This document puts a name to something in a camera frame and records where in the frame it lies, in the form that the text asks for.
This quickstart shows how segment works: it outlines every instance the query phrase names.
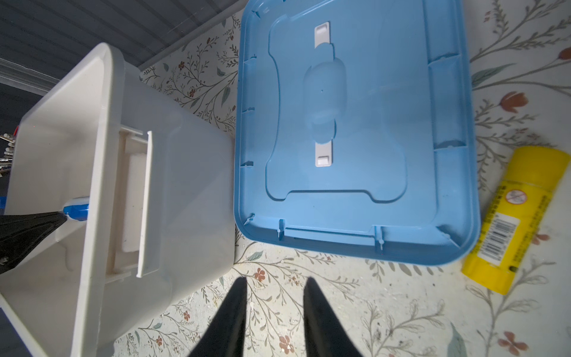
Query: storage box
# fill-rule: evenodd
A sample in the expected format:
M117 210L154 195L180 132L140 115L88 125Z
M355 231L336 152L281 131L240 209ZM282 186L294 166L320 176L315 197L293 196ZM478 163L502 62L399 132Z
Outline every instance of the storage box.
M6 214L68 220L0 275L34 356L111 355L116 338L234 262L232 139L141 83L100 44L23 118Z

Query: glue stick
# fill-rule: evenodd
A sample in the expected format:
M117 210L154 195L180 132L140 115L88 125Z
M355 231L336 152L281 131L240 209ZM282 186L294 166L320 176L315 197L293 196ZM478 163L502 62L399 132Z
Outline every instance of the glue stick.
M535 236L570 156L540 146L516 149L462 272L502 295Z

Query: yellow cap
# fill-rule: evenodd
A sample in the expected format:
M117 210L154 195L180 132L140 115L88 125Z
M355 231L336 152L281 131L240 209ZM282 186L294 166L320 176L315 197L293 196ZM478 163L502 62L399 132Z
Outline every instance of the yellow cap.
M523 182L553 191L571 157L542 146L522 146L513 152L504 180Z

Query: blue plastic lid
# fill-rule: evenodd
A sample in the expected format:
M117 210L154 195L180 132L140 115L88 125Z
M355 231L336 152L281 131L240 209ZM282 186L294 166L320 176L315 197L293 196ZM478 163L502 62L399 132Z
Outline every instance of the blue plastic lid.
M456 0L251 0L235 218L248 238L443 264L480 231Z

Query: floral tablecloth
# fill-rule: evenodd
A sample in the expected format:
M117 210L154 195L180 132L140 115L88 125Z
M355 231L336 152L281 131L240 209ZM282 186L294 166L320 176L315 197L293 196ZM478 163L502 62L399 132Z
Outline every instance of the floral tablecloth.
M571 152L571 3L468 0L478 180L484 211L514 148ZM241 13L141 73L142 81L234 135ZM115 342L117 356L185 355L234 279L248 278L248 356L305 355L302 292L316 278L364 356L571 355L571 174L506 296L443 267L252 242L217 281Z

